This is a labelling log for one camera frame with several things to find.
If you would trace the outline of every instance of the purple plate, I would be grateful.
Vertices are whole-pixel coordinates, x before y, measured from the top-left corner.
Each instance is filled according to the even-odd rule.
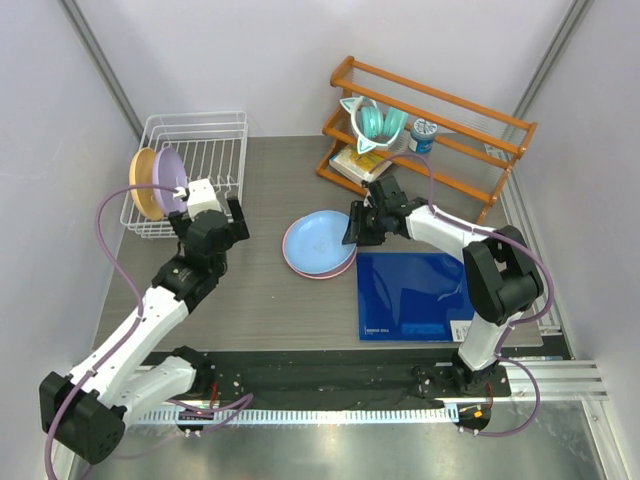
[[[165,147],[156,155],[153,163],[153,183],[167,187],[187,187],[189,179],[184,169],[180,154],[171,147]],[[166,190],[154,190],[156,202],[165,215],[171,212],[186,212],[187,202],[173,198],[173,193]]]

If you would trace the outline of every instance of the wooden shelf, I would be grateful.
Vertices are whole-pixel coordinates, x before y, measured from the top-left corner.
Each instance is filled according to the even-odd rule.
[[[339,130],[338,128],[335,127],[335,124],[340,120],[341,112],[344,112],[342,107],[338,107],[338,108],[339,110],[334,112],[334,114],[329,119],[329,122],[327,122],[327,125],[325,125],[325,127],[322,129],[322,133],[324,133],[325,135],[329,135],[335,138],[336,140],[340,140],[344,144],[356,145],[357,144],[356,137],[354,137],[351,134],[345,133],[342,130]],[[390,157],[392,155],[392,152],[389,152],[386,150],[374,150],[374,153],[384,158]],[[400,166],[406,167],[410,170],[413,170],[414,172],[421,173],[422,175],[425,175],[427,177],[430,176],[429,171],[426,169],[426,167],[418,163],[412,162],[407,158],[398,158],[395,161],[395,163]],[[458,180],[455,180],[447,175],[443,175],[441,173],[436,172],[434,179],[440,183],[444,183],[445,185],[453,187],[456,190],[460,190],[461,192],[471,195],[472,197],[475,197],[478,200],[481,200],[483,203],[489,203],[491,201],[491,195],[489,195],[488,193],[485,193],[476,188],[470,187],[469,185],[463,182],[459,182]]]
[[[360,85],[353,81],[354,78],[354,70],[361,70],[367,72],[371,75],[375,75],[377,77],[384,78],[390,82],[393,82],[398,85],[402,85],[404,87],[411,88],[415,91],[418,91],[426,96],[435,97],[439,100],[447,102],[449,104],[456,105],[463,109],[473,112],[475,115],[480,115],[486,117],[488,119],[497,120],[505,124],[505,127],[510,129],[521,130],[524,132],[522,136],[522,143],[515,144],[510,143],[504,139],[498,138],[496,136],[490,135],[486,132],[482,132],[475,128],[471,128],[469,126],[463,125],[459,122],[448,119],[444,116],[444,113],[440,112],[431,112],[421,108],[418,108],[414,105],[410,105],[398,99],[391,97],[385,92],[375,91],[371,88],[368,88],[364,85]],[[449,93],[443,92],[441,90],[429,87],[427,85],[423,85],[421,83],[415,82],[408,78],[402,77],[400,75],[396,75],[391,72],[387,72],[377,67],[373,67],[371,65],[367,65],[362,62],[356,61],[353,57],[347,57],[336,70],[331,75],[331,85],[334,87],[340,87],[343,90],[343,97],[351,97],[353,94],[364,95],[370,99],[373,99],[377,102],[386,104],[391,107],[395,107],[399,110],[403,110],[410,115],[414,115],[419,118],[424,118],[430,122],[436,123],[441,127],[449,129],[453,132],[459,133],[471,139],[474,139],[482,144],[491,145],[495,148],[502,150],[508,155],[505,158],[509,158],[509,161],[504,161],[499,158],[493,157],[491,155],[487,155],[485,151],[478,150],[476,148],[470,147],[466,144],[460,143],[450,136],[446,135],[437,135],[435,138],[435,142],[456,150],[465,155],[469,155],[477,160],[485,162],[487,164],[493,165],[495,167],[499,167],[503,170],[500,179],[498,180],[494,191],[489,194],[483,192],[472,185],[468,185],[462,181],[456,180],[450,176],[435,172],[434,179],[440,183],[448,185],[452,188],[455,188],[467,195],[472,196],[473,198],[484,203],[484,208],[482,213],[477,219],[478,223],[481,223],[484,219],[485,215],[493,206],[500,196],[500,192],[504,187],[509,175],[511,174],[515,163],[524,155],[526,152],[531,139],[533,138],[533,134],[535,133],[537,124],[528,123],[523,120],[511,117],[505,113],[484,107],[477,103],[470,102],[463,98],[457,97],[455,95],[451,95]],[[334,111],[334,113],[329,117],[327,122],[325,123],[322,131],[324,134],[333,137],[336,141],[333,143],[331,150],[327,154],[327,156],[320,162],[318,167],[316,168],[316,173],[332,182],[335,182],[345,188],[349,188],[350,190],[360,193],[361,195],[365,194],[365,190],[351,182],[350,180],[333,173],[328,169],[329,159],[335,155],[345,144],[348,145],[356,145],[356,138],[351,135],[350,132],[345,131],[349,128],[349,118],[346,112],[342,109],[342,107],[338,106],[338,108]],[[408,123],[405,126],[405,129],[410,130],[411,124]],[[391,152],[384,150],[375,150],[375,153],[381,155],[383,157],[388,157],[391,155]],[[427,169],[410,161],[407,158],[398,158],[395,160],[395,163],[408,168],[416,173],[421,175],[429,176],[429,172]]]

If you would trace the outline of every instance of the yellow plate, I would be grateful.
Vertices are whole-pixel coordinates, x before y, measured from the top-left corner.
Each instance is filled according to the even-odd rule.
[[[143,185],[145,183],[153,183],[152,172],[153,162],[156,159],[156,152],[151,148],[143,148],[131,160],[129,167],[129,185]],[[133,203],[136,204],[142,215],[149,220],[162,220],[164,212],[156,203],[156,197],[153,189],[145,188],[140,190],[132,190],[131,196]]]

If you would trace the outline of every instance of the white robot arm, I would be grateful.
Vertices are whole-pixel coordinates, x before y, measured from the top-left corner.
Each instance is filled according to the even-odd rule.
[[[132,379],[158,342],[216,287],[227,271],[227,250],[249,238],[238,200],[228,200],[233,218],[229,221],[209,180],[177,190],[176,196],[187,204],[186,212],[169,215],[179,250],[145,292],[141,320],[134,310],[68,375],[51,372],[40,384],[42,428],[48,432],[62,402],[87,372],[93,372],[84,379],[55,431],[58,441],[90,464],[109,456],[126,429],[144,413],[176,395],[201,393],[212,383],[211,362],[188,347],[174,350],[160,365]]]
[[[409,201],[392,176],[368,189],[364,202],[351,204],[343,243],[380,245],[387,233],[394,233],[429,243],[464,264],[475,315],[453,364],[461,392],[483,390],[497,367],[495,352],[505,330],[543,293],[535,263],[509,244],[475,232],[494,229],[444,213],[420,198]],[[496,232],[525,245],[515,227]]]

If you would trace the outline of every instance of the dish rack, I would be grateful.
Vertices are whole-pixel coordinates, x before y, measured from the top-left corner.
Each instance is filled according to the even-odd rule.
[[[242,184],[249,125],[245,112],[152,115],[144,126],[140,148],[159,152],[174,148],[182,158],[189,181],[209,178],[218,200],[237,196]],[[221,202],[225,214],[226,202]],[[120,222],[143,238],[175,238],[168,220],[152,221],[142,215],[128,192]]]

